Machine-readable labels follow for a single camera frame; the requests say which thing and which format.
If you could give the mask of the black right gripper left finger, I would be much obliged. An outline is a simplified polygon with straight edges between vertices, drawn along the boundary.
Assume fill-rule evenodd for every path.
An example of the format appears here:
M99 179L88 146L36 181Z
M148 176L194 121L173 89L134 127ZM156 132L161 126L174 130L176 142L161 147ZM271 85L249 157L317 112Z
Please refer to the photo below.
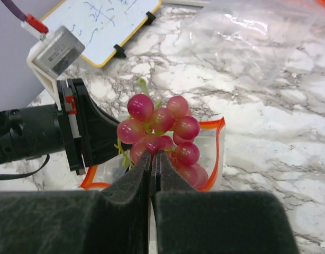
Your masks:
M147 253L151 155L108 188L0 192L0 253Z

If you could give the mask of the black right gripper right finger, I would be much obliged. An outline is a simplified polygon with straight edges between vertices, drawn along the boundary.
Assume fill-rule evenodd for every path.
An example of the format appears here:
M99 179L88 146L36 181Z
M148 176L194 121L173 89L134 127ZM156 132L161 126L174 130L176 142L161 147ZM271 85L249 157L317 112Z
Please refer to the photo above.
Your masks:
M151 198L159 253L298 253L285 210L263 191L197 191L165 152L154 156Z

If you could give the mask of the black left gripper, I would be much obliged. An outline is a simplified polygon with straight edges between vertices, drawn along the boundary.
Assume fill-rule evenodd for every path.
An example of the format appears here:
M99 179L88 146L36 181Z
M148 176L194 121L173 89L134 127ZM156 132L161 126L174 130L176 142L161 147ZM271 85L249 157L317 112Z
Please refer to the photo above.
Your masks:
M90 98L81 78L57 80L55 103L70 171L85 173L86 166L102 164L115 156L119 121Z

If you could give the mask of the pink fake grape bunch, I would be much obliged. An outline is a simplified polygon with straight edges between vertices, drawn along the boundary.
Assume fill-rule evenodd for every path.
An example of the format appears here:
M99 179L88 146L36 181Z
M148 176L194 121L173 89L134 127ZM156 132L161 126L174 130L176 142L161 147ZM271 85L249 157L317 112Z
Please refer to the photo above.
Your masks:
M170 97L166 103L154 102L146 81L138 79L141 92L127 103L128 117L117 127L114 145L124 157L124 165L132 168L144 151L155 156L167 153L174 169L193 187L202 188L208 180L207 171L200 165L200 149L194 143L201 125L192 116L188 101L182 95Z

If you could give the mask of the clear zip top bag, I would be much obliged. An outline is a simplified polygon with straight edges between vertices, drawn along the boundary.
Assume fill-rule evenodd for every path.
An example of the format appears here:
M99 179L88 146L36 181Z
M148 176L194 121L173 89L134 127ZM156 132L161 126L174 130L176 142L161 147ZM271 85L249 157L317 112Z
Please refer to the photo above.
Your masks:
M215 131L216 155L209 179L194 188L173 167L168 155L144 154L113 183L95 182L97 167L88 169L81 186L99 189L82 253L148 253L150 216L154 215L159 253L218 253L215 228L220 224L213 186L222 175L225 120L203 121Z
M322 1L210 1L182 25L188 49L247 83L270 85L316 21Z

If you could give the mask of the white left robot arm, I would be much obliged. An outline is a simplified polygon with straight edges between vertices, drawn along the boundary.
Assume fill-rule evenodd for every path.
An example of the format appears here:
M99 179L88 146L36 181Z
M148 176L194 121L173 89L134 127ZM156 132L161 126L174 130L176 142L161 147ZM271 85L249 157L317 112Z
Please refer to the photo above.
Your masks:
M116 157L119 121L102 111L82 79L57 81L59 103L0 111L0 165L65 151L83 175Z

